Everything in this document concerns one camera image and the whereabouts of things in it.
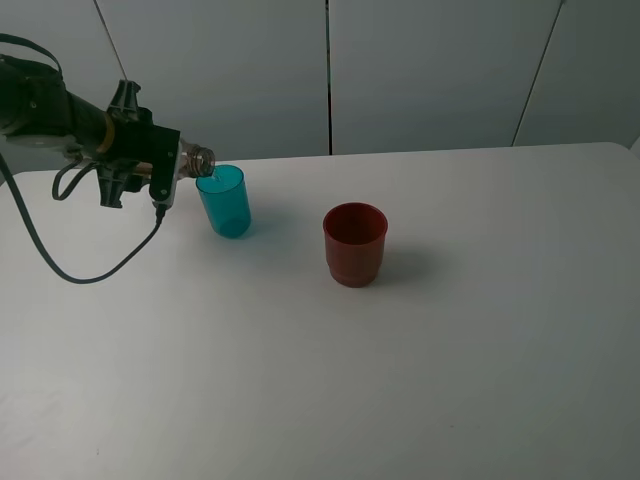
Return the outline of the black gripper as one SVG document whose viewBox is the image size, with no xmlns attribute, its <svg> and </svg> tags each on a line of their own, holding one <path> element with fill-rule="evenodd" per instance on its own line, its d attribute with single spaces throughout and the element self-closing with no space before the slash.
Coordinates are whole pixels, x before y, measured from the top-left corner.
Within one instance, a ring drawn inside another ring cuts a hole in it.
<svg viewBox="0 0 640 480">
<path fill-rule="evenodd" d="M 121 79 L 107 108 L 115 127 L 108 154 L 133 162 L 97 166 L 100 205 L 103 207 L 121 209 L 124 193 L 140 192 L 141 176 L 135 173 L 136 163 L 151 163 L 149 133 L 154 126 L 160 125 L 155 124 L 148 108 L 138 107 L 137 94 L 140 89 L 136 82 Z"/>
</svg>

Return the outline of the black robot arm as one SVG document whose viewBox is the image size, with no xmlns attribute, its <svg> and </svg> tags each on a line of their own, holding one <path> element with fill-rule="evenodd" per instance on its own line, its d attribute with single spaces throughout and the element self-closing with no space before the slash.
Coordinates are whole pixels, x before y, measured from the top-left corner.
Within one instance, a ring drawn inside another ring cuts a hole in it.
<svg viewBox="0 0 640 480">
<path fill-rule="evenodd" d="M 156 125 L 137 102 L 140 87 L 121 80 L 102 110 L 70 93 L 60 71 L 1 57 L 1 134 L 14 144 L 58 150 L 97 175 L 100 204 L 122 206 L 145 185 L 156 205 L 174 200 L 180 133 Z"/>
</svg>

